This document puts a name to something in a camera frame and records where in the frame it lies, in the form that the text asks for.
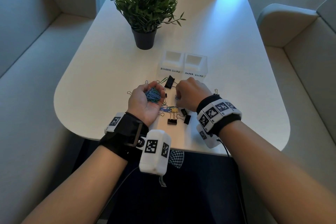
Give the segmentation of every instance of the black cable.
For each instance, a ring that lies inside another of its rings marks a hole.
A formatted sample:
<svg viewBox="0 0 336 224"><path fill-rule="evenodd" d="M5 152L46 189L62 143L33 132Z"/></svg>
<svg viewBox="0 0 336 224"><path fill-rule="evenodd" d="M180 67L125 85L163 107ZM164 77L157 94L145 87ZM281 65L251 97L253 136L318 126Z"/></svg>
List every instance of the black cable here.
<svg viewBox="0 0 336 224"><path fill-rule="evenodd" d="M118 189L121 187L121 185L123 185L124 181L131 175L131 173L133 173L134 170L136 170L137 168L139 168L139 166L137 166L136 168L134 168L125 178L124 180L121 182L121 184L116 188L116 190L114 191L114 193L110 196L110 198L108 199L107 203L105 204L103 210L99 213L99 216L97 217L96 221L94 222L95 224L97 223L97 221L99 220L101 214L103 213L103 211L105 210L105 208L107 207L107 205L109 204L109 202L111 201L112 197L116 194L116 192L118 191Z"/></svg>
<svg viewBox="0 0 336 224"><path fill-rule="evenodd" d="M233 163L232 167L233 167L233 173L234 173L234 177L235 177L235 184L236 184L237 194L238 194L238 198L239 198L239 203L240 203L241 211L243 212L244 221L245 221L245 224L247 224L247 220L246 220L245 211L244 211L244 208L243 208L242 199L240 197L240 192L239 192L239 188L238 188L238 185L237 185L237 177L236 177L235 166L234 166L235 165L235 161L234 161L234 159L232 157L230 157L229 151L227 150L227 148L224 145L224 143L222 142L222 140L217 139L217 141L221 142L221 144L224 146L224 149L225 149L225 151L227 153L227 156L229 158L231 158L232 161L233 161L232 162Z"/></svg>

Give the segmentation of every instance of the white table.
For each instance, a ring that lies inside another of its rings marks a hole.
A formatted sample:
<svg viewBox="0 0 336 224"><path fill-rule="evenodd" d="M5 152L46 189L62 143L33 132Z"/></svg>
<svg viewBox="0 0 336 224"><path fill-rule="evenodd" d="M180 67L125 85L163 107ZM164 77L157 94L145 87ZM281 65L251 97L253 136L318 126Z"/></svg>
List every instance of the white table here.
<svg viewBox="0 0 336 224"><path fill-rule="evenodd" d="M154 47L136 47L132 31L110 0L99 14L59 82L54 107L61 123L79 136L99 140L115 113L126 111L129 95L145 80L157 78L164 50L208 56L204 83L218 89L243 112L243 122L279 150L288 142L289 119L270 62L247 0L180 0L182 27L163 25ZM175 104L175 89L166 91ZM196 131L195 113L189 125L167 125L158 116L152 128L165 130L172 149L226 155L222 145L208 149Z"/></svg>

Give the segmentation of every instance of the potted plant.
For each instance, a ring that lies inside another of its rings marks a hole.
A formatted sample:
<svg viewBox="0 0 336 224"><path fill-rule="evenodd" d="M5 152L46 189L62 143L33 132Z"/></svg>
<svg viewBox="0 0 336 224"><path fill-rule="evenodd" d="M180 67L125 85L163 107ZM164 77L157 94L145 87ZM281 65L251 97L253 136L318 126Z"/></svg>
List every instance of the potted plant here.
<svg viewBox="0 0 336 224"><path fill-rule="evenodd" d="M178 0L111 0L132 28L138 48L153 47L156 30L165 24L178 24L183 14L176 19L174 11Z"/></svg>

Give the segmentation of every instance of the checkered cloth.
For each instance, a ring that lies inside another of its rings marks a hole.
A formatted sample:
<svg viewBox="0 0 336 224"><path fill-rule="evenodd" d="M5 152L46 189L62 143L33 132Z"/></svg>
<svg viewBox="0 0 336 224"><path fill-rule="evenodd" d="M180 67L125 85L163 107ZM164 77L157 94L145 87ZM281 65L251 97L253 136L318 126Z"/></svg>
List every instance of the checkered cloth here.
<svg viewBox="0 0 336 224"><path fill-rule="evenodd" d="M184 151L174 151L171 150L169 154L168 163L172 164L174 167L180 168L184 160Z"/></svg>

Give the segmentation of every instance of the forearm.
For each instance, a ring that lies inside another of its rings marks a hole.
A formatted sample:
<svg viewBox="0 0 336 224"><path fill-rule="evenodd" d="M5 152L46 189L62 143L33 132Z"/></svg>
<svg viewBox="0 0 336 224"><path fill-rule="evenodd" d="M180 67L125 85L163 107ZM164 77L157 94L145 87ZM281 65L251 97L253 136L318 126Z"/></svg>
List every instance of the forearm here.
<svg viewBox="0 0 336 224"><path fill-rule="evenodd" d="M335 195L244 123L219 137L278 223L334 223Z"/></svg>
<svg viewBox="0 0 336 224"><path fill-rule="evenodd" d="M92 224L103 209L127 161L99 146L23 224Z"/></svg>

